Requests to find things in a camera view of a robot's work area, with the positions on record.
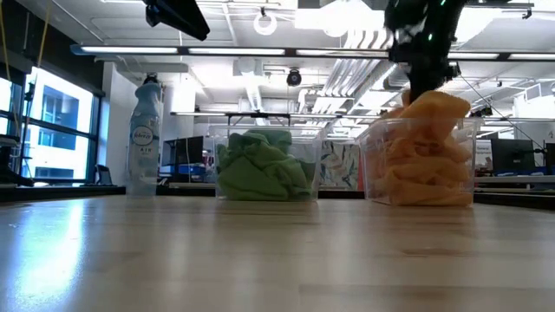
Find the pale blue air freshener bottle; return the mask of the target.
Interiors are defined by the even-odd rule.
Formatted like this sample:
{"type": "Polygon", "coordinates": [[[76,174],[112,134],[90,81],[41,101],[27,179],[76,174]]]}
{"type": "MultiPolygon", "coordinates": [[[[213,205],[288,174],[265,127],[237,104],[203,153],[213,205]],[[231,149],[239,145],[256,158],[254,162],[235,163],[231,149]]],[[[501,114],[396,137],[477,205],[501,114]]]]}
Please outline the pale blue air freshener bottle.
{"type": "Polygon", "coordinates": [[[153,197],[156,194],[160,156],[160,99],[162,89],[155,73],[147,74],[134,93],[137,103],[129,126],[126,194],[153,197]]]}

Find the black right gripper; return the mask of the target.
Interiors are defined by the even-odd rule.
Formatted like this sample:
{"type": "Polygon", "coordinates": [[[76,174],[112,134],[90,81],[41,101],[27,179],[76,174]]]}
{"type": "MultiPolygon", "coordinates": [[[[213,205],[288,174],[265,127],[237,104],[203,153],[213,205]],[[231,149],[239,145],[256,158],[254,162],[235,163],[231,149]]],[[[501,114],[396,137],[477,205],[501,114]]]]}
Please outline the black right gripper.
{"type": "Polygon", "coordinates": [[[415,26],[405,26],[393,31],[394,41],[388,49],[388,59],[402,67],[410,82],[409,102],[414,102],[424,92],[438,94],[446,83],[447,41],[434,39],[415,26]]]}

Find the long black ceiling light bar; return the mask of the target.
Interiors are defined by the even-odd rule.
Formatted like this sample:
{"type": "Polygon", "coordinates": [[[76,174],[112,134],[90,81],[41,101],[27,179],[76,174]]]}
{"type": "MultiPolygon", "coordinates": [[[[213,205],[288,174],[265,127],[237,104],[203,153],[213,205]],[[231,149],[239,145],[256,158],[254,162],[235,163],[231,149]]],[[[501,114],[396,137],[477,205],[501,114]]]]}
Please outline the long black ceiling light bar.
{"type": "MultiPolygon", "coordinates": [[[[306,48],[238,48],[185,46],[70,46],[74,55],[157,55],[157,56],[262,56],[318,59],[376,59],[392,60],[386,49],[306,49],[306,48]]],[[[459,62],[555,62],[555,53],[527,52],[469,52],[447,54],[450,61],[459,62]]]]}

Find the thin black ceiling light bar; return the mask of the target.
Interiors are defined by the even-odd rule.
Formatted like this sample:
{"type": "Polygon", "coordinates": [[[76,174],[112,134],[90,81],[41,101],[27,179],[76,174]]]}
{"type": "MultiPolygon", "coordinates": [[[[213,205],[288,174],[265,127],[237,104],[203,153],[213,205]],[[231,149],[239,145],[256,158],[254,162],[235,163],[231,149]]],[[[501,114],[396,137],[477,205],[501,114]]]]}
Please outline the thin black ceiling light bar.
{"type": "Polygon", "coordinates": [[[287,113],[257,113],[257,112],[171,112],[173,116],[183,117],[249,117],[249,118],[270,118],[279,117],[286,119],[352,119],[352,120],[377,120],[380,115],[353,115],[353,114],[287,114],[287,113]]]}

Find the large dark framed window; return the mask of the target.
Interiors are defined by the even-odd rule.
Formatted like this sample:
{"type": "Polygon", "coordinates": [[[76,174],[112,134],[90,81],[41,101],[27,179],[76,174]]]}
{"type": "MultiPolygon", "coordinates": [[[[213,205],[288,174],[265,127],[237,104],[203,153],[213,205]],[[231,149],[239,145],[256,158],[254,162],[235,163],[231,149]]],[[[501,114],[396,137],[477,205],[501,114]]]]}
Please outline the large dark framed window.
{"type": "Polygon", "coordinates": [[[100,98],[41,68],[0,69],[0,170],[34,185],[94,178],[100,98]]]}

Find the green microfiber towel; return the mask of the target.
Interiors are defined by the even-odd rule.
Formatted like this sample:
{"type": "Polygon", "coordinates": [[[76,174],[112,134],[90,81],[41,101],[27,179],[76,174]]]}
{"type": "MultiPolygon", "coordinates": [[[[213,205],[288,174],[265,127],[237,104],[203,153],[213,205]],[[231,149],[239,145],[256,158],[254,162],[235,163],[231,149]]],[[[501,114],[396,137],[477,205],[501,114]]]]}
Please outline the green microfiber towel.
{"type": "Polygon", "coordinates": [[[265,143],[217,146],[217,194],[237,201],[311,201],[313,163],[265,143]]]}
{"type": "Polygon", "coordinates": [[[245,134],[264,137],[269,145],[276,147],[283,153],[288,153],[292,145],[292,136],[287,130],[252,128],[246,131],[245,134]]]}

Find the floral patterned panel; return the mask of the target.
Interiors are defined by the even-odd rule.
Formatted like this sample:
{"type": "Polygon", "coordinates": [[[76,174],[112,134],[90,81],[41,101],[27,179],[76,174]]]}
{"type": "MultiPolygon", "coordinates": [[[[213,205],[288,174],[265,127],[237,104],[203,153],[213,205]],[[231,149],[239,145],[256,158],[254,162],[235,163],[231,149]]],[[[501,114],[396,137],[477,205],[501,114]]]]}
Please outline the floral patterned panel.
{"type": "Polygon", "coordinates": [[[354,142],[326,140],[322,147],[320,186],[360,191],[360,148],[354,142]]]}

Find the clear plastic basket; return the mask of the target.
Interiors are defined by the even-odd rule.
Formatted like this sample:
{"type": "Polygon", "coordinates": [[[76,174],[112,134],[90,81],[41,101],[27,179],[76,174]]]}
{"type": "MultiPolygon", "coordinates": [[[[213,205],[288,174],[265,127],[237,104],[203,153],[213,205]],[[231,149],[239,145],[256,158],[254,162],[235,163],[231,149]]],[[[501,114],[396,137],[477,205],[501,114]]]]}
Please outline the clear plastic basket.
{"type": "Polygon", "coordinates": [[[317,198],[323,130],[318,127],[212,126],[216,196],[235,201],[317,198]]]}
{"type": "MultiPolygon", "coordinates": [[[[475,153],[476,153],[476,134],[483,124],[483,120],[476,118],[463,118],[457,121],[453,131],[449,136],[464,147],[472,154],[471,160],[467,162],[469,180],[458,183],[451,187],[458,187],[463,192],[471,192],[474,189],[474,169],[475,169],[475,153]]],[[[395,178],[389,174],[384,178],[374,179],[369,176],[366,170],[365,153],[369,143],[374,144],[377,141],[391,139],[396,136],[415,137],[419,135],[416,132],[416,126],[411,124],[410,119],[384,119],[378,120],[370,125],[367,131],[359,138],[359,147],[361,149],[361,160],[363,162],[364,191],[366,198],[381,204],[392,205],[389,203],[387,193],[385,191],[385,181],[395,178]]]]}

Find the black computer monitor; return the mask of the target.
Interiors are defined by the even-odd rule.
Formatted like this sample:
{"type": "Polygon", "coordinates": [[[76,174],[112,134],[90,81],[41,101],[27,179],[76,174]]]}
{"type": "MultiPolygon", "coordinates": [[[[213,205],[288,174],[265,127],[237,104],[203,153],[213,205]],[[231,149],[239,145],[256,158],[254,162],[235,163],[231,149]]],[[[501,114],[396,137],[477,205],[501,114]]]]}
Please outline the black computer monitor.
{"type": "Polygon", "coordinates": [[[495,172],[521,172],[536,167],[531,140],[491,139],[495,172]]]}
{"type": "Polygon", "coordinates": [[[195,136],[163,142],[163,166],[199,164],[203,162],[204,138],[195,136]]]}

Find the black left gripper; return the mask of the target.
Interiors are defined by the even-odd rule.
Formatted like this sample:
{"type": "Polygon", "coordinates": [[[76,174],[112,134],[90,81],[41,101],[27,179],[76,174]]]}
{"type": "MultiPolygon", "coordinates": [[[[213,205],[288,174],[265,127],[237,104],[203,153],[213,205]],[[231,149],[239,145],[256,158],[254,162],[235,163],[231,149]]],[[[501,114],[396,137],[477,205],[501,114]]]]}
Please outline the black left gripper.
{"type": "Polygon", "coordinates": [[[172,26],[197,40],[204,41],[210,28],[196,0],[142,0],[146,5],[146,21],[172,26]]]}

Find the black ceiling rail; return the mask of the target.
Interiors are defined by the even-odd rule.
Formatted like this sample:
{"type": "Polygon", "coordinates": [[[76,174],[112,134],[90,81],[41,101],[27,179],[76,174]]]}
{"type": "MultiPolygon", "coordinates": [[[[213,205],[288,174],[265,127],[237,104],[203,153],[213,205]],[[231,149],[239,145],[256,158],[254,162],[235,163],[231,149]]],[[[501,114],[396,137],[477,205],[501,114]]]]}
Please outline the black ceiling rail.
{"type": "Polygon", "coordinates": [[[471,8],[497,8],[497,9],[528,9],[533,8],[532,2],[514,2],[513,0],[466,0],[466,7],[471,8]]]}

